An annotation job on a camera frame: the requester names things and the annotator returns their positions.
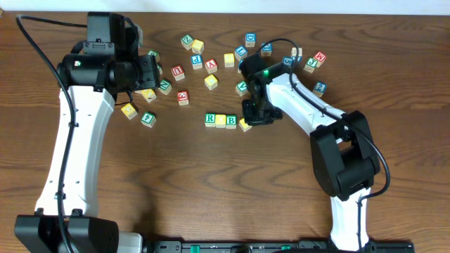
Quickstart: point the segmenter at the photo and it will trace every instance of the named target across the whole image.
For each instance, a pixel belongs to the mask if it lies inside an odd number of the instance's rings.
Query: yellow block
[[[205,43],[203,43],[203,41],[194,39],[194,42],[192,43],[192,52],[202,54],[204,45]]]
[[[242,129],[242,131],[247,131],[248,129],[252,128],[252,126],[249,126],[247,123],[245,123],[245,119],[244,118],[239,120],[239,126]]]
[[[224,54],[225,67],[234,67],[234,55],[232,53]]]
[[[134,109],[133,105],[131,103],[127,103],[124,107],[120,109],[125,116],[127,116],[129,119],[132,119],[134,116],[138,114],[136,109]]]
[[[226,127],[226,115],[216,115],[216,128]]]
[[[210,90],[217,87],[217,78],[213,74],[210,74],[205,78],[205,85]]]
[[[152,89],[142,90],[141,94],[146,99],[156,97],[156,94],[155,94],[155,92]]]

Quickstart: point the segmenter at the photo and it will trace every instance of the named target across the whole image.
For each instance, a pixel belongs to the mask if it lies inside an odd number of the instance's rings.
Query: toy block
[[[247,93],[247,84],[244,81],[236,84],[236,92],[239,94],[239,96],[244,96]]]
[[[179,91],[178,94],[178,104],[180,105],[188,105],[189,104],[189,97],[187,91]]]
[[[242,60],[247,57],[248,51],[244,46],[239,46],[234,50],[234,56],[237,60]]]
[[[192,62],[192,67],[194,68],[194,70],[197,70],[197,69],[203,67],[203,60],[202,60],[201,55],[191,56],[191,62]]]
[[[210,59],[205,62],[205,69],[208,74],[212,74],[217,71],[217,62],[215,59]]]
[[[128,119],[132,119],[132,118],[134,118],[134,116],[136,116],[138,114],[138,112],[136,111],[136,109],[134,109],[134,107],[131,103],[127,103],[120,110],[125,114],[125,116],[128,117]]]
[[[326,55],[324,55],[322,52],[319,51],[314,56],[314,59],[317,60],[317,67],[320,67],[323,64],[323,62],[325,61]]]
[[[255,47],[256,34],[248,33],[245,35],[245,47]]]
[[[181,65],[175,66],[171,69],[172,75],[174,75],[175,81],[184,79],[184,70]]]
[[[232,53],[224,54],[225,67],[234,67],[234,55]]]
[[[157,65],[157,69],[160,71],[160,75],[162,75],[162,67],[161,67],[161,65]]]
[[[205,49],[205,43],[203,41],[194,39],[194,42],[192,43],[192,52],[197,54],[202,54],[203,49]]]
[[[141,92],[142,96],[145,98],[147,103],[156,99],[156,94],[152,89],[145,89]]]
[[[160,88],[158,88],[158,90],[159,90],[161,93],[163,93],[164,95],[167,95],[167,94],[169,94],[169,92],[172,90],[172,85],[170,84],[169,81],[163,79],[163,80],[161,81]]]
[[[244,60],[240,60],[240,61],[239,61],[239,64],[238,64],[238,74],[240,74],[240,65],[242,64],[243,61],[244,61]]]
[[[148,52],[148,55],[150,55],[150,56],[155,56],[156,62],[159,62],[159,61],[160,61],[160,54],[159,54],[157,51],[150,50],[150,51]]]
[[[226,128],[227,129],[236,129],[236,125],[238,123],[238,118],[236,115],[227,115],[226,116]]]
[[[309,58],[307,64],[304,66],[303,70],[312,73],[314,68],[317,66],[317,60],[313,58]]]
[[[283,57],[283,64],[284,65],[287,65],[287,66],[289,66],[289,67],[292,67],[293,66],[293,58],[291,58],[291,57]]]
[[[216,115],[214,113],[207,113],[205,115],[205,126],[216,127]]]
[[[252,128],[252,126],[249,126],[247,123],[245,123],[244,118],[239,120],[239,126],[242,129],[242,131],[248,131]]]
[[[216,128],[226,128],[226,115],[216,115]]]
[[[318,97],[322,97],[322,95],[325,93],[326,90],[326,84],[323,82],[317,82],[317,84],[314,86],[314,89],[312,90],[312,93]]]
[[[290,57],[295,57],[297,55],[297,48],[292,48],[292,51],[290,52]],[[303,56],[303,49],[302,48],[298,48],[298,57],[302,57]]]
[[[272,55],[272,43],[267,44],[261,49],[261,56],[271,56]]]
[[[208,87],[209,90],[212,90],[217,87],[217,78],[210,74],[208,77],[205,78],[205,85]]]
[[[153,127],[153,125],[155,125],[155,122],[156,122],[155,115],[148,112],[144,113],[141,118],[141,123],[147,127]]]
[[[183,45],[186,50],[190,50],[192,48],[193,42],[194,38],[189,34],[186,34],[183,38],[181,38],[181,45]]]

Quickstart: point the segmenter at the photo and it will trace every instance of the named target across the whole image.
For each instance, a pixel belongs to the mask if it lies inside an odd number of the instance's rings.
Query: white wall
[[[450,0],[0,0],[5,11],[450,15]]]

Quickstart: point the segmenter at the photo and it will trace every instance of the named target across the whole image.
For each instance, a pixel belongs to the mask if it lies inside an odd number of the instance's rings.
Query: wood grain surface
[[[32,214],[44,187],[59,116],[56,80],[20,33],[17,13],[0,18],[0,252],[25,252],[13,234],[15,217]],[[86,13],[32,13],[86,23]],[[140,53],[160,52],[168,96],[147,103],[149,129],[138,117],[112,114],[98,175],[99,217],[123,231],[184,240],[299,240],[329,236],[330,199],[311,168],[308,136],[289,116],[269,126],[206,129],[206,112],[242,117],[236,67],[223,54],[243,44],[286,37],[303,46],[297,74],[323,99],[367,116],[373,138],[391,167],[389,191],[368,203],[368,234],[410,240],[417,252],[450,252],[450,17],[379,15],[208,15],[126,13],[144,31]],[[25,21],[54,65],[86,30]],[[206,70],[193,70],[180,38],[205,42],[203,59],[219,63],[218,88]],[[274,44],[275,63],[290,45]],[[302,71],[315,52],[327,55],[314,74]],[[170,68],[182,64],[175,82]],[[188,90],[189,106],[176,91]],[[384,184],[384,173],[373,190]]]

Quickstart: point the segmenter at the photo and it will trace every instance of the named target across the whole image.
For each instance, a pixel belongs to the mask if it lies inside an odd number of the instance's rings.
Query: wire
[[[385,173],[386,173],[386,182],[385,185],[383,186],[383,188],[381,190],[379,190],[378,192],[375,193],[371,193],[369,195],[366,196],[361,196],[358,199],[358,244],[359,244],[359,251],[362,250],[362,245],[361,245],[361,208],[362,208],[362,202],[363,200],[369,199],[371,197],[377,197],[379,195],[382,195],[383,193],[385,193],[387,191],[387,189],[389,188],[390,185],[390,181],[391,181],[391,174],[389,171],[389,167],[387,165],[386,159],[384,158],[383,154],[380,152],[380,150],[377,148],[377,146],[373,143],[373,141],[370,140],[369,137],[367,137],[367,135],[360,130],[358,127],[353,126],[352,124],[350,124],[349,122],[345,121],[344,119],[342,119],[341,117],[338,117],[332,113],[327,112],[326,108],[322,108],[320,105],[317,105],[313,100],[311,100],[308,96],[304,95],[298,88],[297,88],[297,84],[294,83],[293,81],[293,72],[295,69],[295,66],[297,64],[297,59],[299,56],[299,46],[293,42],[290,39],[285,39],[285,38],[278,38],[278,39],[272,39],[271,41],[268,41],[266,43],[264,43],[258,50],[257,53],[259,53],[262,48],[264,48],[267,44],[270,44],[272,42],[275,41],[287,41],[290,42],[292,45],[295,46],[295,48],[297,49],[297,54],[295,56],[295,60],[292,62],[292,66],[290,68],[289,71],[289,82],[290,85],[292,86],[292,88],[303,98],[306,100],[306,102],[308,102],[309,104],[311,104],[312,106],[314,106],[317,110],[319,110],[320,112],[322,112],[323,114],[329,116],[330,118],[334,119],[336,122],[341,122],[344,126],[346,126],[349,130],[353,131],[355,134],[359,135],[360,137],[362,137],[362,139],[367,142],[367,144],[369,144],[372,149],[377,153],[378,158],[380,159],[383,168],[385,169]]]
[[[67,163],[68,163],[70,145],[72,144],[72,137],[73,137],[73,132],[75,130],[75,124],[76,124],[75,123],[76,122],[76,119],[75,119],[75,107],[73,105],[72,99],[69,96],[69,93],[67,91],[67,87],[64,85],[63,80],[61,79],[61,76],[58,74],[58,72],[56,71],[55,67],[53,66],[53,64],[51,64],[51,61],[46,57],[44,52],[37,46],[36,42],[34,42],[34,40],[31,38],[31,36],[25,30],[25,28],[23,27],[23,24],[22,24],[22,19],[33,20],[33,21],[38,21],[38,22],[46,22],[46,23],[50,23],[50,24],[54,24],[54,25],[64,25],[64,26],[68,26],[68,27],[86,28],[87,25],[72,24],[72,23],[68,23],[68,22],[60,22],[60,21],[55,21],[55,20],[48,20],[48,19],[45,19],[45,18],[36,18],[36,17],[32,17],[32,16],[28,16],[28,15],[22,15],[22,14],[17,15],[17,17],[16,17],[17,25],[18,25],[20,31],[23,33],[23,35],[28,40],[28,42],[31,44],[31,46],[36,50],[36,52],[39,54],[39,56],[41,56],[42,60],[44,60],[44,62],[50,68],[50,71],[53,73],[55,78],[58,80],[59,86],[61,87],[61,90],[64,93],[64,97],[67,100],[67,104],[69,105],[69,111],[70,111],[69,133],[67,135],[67,142],[65,144],[65,149],[64,149],[64,154],[63,154],[63,162],[61,164],[61,170],[60,170],[60,173],[59,173],[58,192],[57,192],[57,205],[58,205],[58,223],[59,223],[59,229],[61,231],[61,237],[63,238],[63,242],[65,244],[65,247],[66,247],[67,251],[69,253],[73,253],[72,245],[70,244],[70,241],[69,241],[69,233],[68,233],[67,227],[65,226],[65,223],[64,223],[64,216],[63,216],[64,192],[63,192],[63,187],[64,187],[65,169],[66,169],[66,166],[67,166]]]

